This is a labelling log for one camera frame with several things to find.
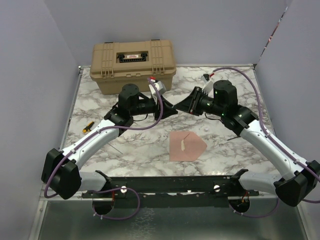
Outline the pink paper envelope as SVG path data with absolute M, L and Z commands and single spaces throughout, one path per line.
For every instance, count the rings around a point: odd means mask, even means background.
M 181 150 L 184 140 L 185 150 Z M 172 131 L 169 134 L 169 160 L 171 162 L 194 162 L 206 150 L 207 144 L 192 131 Z

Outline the tan paper letter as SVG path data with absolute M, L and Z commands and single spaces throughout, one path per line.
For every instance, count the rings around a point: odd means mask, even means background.
M 185 150 L 185 142 L 184 142 L 184 139 L 181 140 L 181 151 L 184 151 Z

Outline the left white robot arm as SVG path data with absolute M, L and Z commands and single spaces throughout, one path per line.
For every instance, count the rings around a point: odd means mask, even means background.
M 161 81 L 150 79 L 149 89 L 151 96 L 147 97 L 137 85 L 124 85 L 117 103 L 90 133 L 62 150 L 53 148 L 47 153 L 41 175 L 45 198 L 51 198 L 49 189 L 54 191 L 54 196 L 64 200 L 79 191 L 94 192 L 101 198 L 110 193 L 111 179 L 108 176 L 98 170 L 83 172 L 81 169 L 103 146 L 131 130 L 135 116 L 153 114 L 155 126 L 160 120 L 177 114 L 162 96 L 166 87 Z

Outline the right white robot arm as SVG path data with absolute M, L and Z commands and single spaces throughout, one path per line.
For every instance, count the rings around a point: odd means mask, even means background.
M 270 175 L 241 170 L 230 182 L 230 191 L 236 196 L 247 190 L 275 194 L 288 206 L 297 206 L 316 187 L 320 164 L 315 160 L 308 162 L 293 153 L 264 129 L 258 116 L 238 103 L 237 89 L 230 81 L 219 80 L 209 86 L 213 89 L 213 97 L 196 86 L 174 108 L 195 116 L 206 113 L 220 117 L 227 129 L 252 144 L 279 172 Z

